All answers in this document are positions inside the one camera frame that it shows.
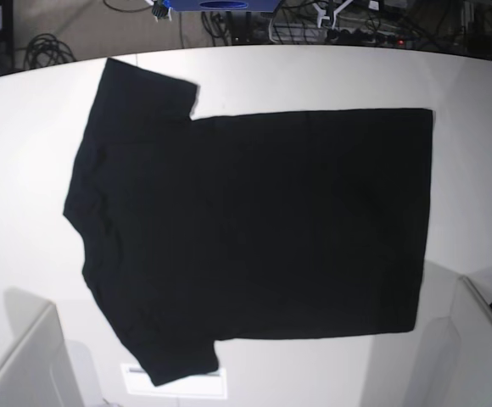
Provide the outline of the grey partition panel left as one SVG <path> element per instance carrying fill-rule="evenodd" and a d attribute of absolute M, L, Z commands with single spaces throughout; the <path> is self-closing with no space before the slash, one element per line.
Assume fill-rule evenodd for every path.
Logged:
<path fill-rule="evenodd" d="M 83 406 L 55 303 L 0 293 L 0 406 Z"/>

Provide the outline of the grey partition panel right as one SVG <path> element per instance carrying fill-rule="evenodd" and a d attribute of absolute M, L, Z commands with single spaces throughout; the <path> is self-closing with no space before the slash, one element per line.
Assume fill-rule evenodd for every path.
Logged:
<path fill-rule="evenodd" d="M 492 406 L 492 310 L 466 277 L 425 327 L 405 405 Z"/>

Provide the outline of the grey partition panel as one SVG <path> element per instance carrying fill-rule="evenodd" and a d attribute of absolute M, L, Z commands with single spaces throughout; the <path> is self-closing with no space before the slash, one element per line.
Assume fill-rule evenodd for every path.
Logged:
<path fill-rule="evenodd" d="M 466 277 L 425 327 L 405 405 L 492 406 L 492 310 Z"/>
<path fill-rule="evenodd" d="M 83 406 L 55 303 L 0 293 L 0 406 Z"/>

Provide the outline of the black power strip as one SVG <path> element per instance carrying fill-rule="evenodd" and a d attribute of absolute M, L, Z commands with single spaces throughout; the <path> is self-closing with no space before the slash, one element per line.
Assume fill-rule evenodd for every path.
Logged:
<path fill-rule="evenodd" d="M 330 45 L 369 47 L 404 47 L 406 45 L 406 39 L 401 36 L 384 34 L 380 31 L 362 31 L 360 29 L 353 31 L 347 29 L 329 30 L 324 42 Z"/>

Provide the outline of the black T-shirt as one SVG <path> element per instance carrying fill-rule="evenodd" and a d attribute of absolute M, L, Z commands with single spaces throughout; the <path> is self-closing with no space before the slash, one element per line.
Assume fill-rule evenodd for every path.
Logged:
<path fill-rule="evenodd" d="M 190 116 L 198 88 L 110 59 L 64 217 L 82 274 L 156 386 L 215 343 L 413 330 L 433 112 Z"/>

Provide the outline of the blue box behind table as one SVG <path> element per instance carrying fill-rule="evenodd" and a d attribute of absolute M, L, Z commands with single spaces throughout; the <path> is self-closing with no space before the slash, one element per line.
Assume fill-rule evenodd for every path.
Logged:
<path fill-rule="evenodd" d="M 249 11 L 273 12 L 279 0 L 170 0 L 166 7 L 178 12 Z"/>

